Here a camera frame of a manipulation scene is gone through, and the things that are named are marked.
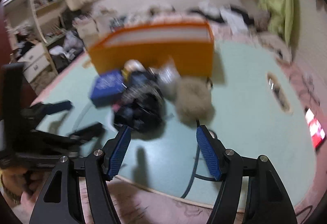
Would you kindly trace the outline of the blue rectangular case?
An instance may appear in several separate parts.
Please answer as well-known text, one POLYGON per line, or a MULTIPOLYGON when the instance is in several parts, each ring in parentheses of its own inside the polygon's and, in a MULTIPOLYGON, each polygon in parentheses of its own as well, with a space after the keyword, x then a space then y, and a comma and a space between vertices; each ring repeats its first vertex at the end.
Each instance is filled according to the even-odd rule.
POLYGON ((125 90, 126 86, 121 71, 114 69, 95 79, 89 99, 95 107, 104 107, 119 101, 125 90))

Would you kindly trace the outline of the black lace fabric pouch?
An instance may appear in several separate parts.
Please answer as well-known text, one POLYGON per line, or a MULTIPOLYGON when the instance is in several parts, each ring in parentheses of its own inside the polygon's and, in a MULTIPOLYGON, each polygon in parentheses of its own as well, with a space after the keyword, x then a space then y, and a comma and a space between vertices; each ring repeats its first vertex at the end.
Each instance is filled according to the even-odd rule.
POLYGON ((127 125, 139 133, 151 132, 163 122, 164 104, 156 75, 149 71, 134 71, 121 95, 113 124, 115 128, 127 125))

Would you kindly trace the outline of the beige fur pompom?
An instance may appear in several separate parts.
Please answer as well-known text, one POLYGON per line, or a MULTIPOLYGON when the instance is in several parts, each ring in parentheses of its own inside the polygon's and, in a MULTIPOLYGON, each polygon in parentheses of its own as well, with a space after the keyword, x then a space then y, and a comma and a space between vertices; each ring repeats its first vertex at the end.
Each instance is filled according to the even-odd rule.
POLYGON ((177 84, 175 108, 180 121, 193 125, 209 121, 215 114, 212 104, 213 83, 208 78, 182 77, 177 84))

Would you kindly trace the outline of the white drawer cabinet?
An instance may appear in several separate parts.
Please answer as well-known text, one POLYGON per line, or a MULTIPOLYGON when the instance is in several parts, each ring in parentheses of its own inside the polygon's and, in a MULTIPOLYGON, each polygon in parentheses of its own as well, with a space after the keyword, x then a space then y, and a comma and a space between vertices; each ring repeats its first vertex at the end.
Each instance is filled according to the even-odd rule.
POLYGON ((32 83, 49 66, 58 75, 49 51, 43 43, 38 43, 23 55, 18 62, 24 63, 23 74, 28 83, 32 83))

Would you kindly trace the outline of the smartphone with lit screen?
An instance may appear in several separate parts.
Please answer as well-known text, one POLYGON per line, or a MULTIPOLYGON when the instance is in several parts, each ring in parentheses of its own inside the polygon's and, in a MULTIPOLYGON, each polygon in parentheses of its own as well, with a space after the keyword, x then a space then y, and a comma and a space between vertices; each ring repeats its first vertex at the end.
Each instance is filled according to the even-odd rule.
POLYGON ((326 132, 324 131, 316 115, 308 107, 305 108, 305 119, 308 124, 313 146, 315 150, 318 150, 324 141, 326 141, 326 132))

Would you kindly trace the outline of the clear plastic bag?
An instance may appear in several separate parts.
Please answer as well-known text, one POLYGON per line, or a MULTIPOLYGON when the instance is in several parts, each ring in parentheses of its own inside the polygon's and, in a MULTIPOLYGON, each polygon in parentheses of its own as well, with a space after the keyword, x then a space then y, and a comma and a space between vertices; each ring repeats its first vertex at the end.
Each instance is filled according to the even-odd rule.
POLYGON ((149 68, 150 72, 156 76, 157 84, 162 92, 175 93, 177 83, 181 76, 176 69, 174 60, 170 58, 160 68, 149 68))

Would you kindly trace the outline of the orange cardboard box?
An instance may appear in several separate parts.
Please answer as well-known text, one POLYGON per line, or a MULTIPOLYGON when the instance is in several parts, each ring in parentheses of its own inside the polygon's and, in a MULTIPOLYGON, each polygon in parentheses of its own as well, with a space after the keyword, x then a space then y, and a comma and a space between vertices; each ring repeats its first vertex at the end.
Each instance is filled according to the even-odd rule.
POLYGON ((142 25, 112 32, 87 52, 99 74, 122 69, 128 60, 159 68, 172 59, 181 76, 210 77, 214 38, 206 22, 142 25))

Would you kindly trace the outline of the pile of clothes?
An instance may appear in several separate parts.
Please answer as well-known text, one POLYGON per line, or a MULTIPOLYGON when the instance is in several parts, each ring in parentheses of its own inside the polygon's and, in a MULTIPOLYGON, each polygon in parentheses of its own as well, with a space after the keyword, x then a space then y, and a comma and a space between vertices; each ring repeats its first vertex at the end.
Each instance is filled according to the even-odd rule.
POLYGON ((250 15, 248 11, 238 6, 230 4, 217 7, 209 0, 201 1, 198 7, 191 8, 187 12, 199 14, 208 21, 227 24, 234 34, 267 31, 271 19, 271 14, 267 10, 250 15))

